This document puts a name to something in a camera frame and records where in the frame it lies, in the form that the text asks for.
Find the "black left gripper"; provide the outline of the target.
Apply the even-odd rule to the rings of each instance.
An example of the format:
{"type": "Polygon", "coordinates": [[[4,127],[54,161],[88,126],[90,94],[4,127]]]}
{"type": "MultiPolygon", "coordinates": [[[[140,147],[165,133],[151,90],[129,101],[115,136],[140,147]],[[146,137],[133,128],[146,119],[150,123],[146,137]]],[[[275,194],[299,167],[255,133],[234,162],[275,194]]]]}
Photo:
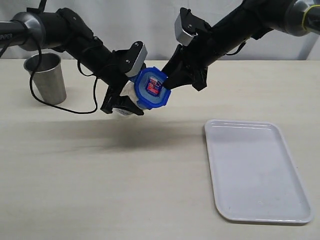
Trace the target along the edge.
{"type": "Polygon", "coordinates": [[[129,96],[120,96],[121,91],[129,81],[128,77],[122,75],[113,80],[115,81],[107,88],[100,110],[106,114],[111,114],[114,109],[123,116],[143,116],[144,111],[135,105],[129,96]]]}

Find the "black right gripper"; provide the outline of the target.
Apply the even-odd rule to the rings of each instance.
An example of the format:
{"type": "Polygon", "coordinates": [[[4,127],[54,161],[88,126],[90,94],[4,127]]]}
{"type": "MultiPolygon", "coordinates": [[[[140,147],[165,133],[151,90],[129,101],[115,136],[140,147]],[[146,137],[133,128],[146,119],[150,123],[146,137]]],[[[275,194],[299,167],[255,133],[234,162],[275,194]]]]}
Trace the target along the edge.
{"type": "Polygon", "coordinates": [[[215,41],[211,37],[196,37],[188,46],[178,44],[162,68],[167,75],[163,86],[172,90],[191,85],[197,91],[208,86],[208,67],[215,61],[215,41]]]}

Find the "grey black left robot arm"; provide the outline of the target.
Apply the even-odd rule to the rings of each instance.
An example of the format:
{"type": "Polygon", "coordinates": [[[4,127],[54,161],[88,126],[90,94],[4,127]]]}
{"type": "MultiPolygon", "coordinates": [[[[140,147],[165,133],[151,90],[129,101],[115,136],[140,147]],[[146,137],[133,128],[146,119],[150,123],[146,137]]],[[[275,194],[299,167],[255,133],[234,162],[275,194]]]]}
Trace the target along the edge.
{"type": "Polygon", "coordinates": [[[104,113],[119,109],[137,116],[144,114],[129,96],[121,95],[130,78],[146,66],[147,49],[142,41],[134,42],[129,49],[110,51],[73,10],[65,7],[44,12],[41,8],[28,8],[0,23],[1,53],[11,46],[30,52],[67,52],[79,66],[84,65],[96,79],[107,84],[100,107],[104,113]]]}

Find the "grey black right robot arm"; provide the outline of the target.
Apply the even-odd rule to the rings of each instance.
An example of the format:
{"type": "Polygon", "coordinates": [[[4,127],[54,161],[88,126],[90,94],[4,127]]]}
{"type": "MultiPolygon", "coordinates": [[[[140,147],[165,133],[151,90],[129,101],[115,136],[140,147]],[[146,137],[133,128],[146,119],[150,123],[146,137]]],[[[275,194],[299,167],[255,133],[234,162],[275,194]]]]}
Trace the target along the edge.
{"type": "Polygon", "coordinates": [[[163,86],[172,90],[191,85],[197,91],[207,87],[208,67],[230,51],[240,51],[250,38],[258,40],[271,31],[301,37],[320,32],[318,0],[244,0],[211,26],[180,8],[174,23],[178,45],[162,69],[163,86]]]}

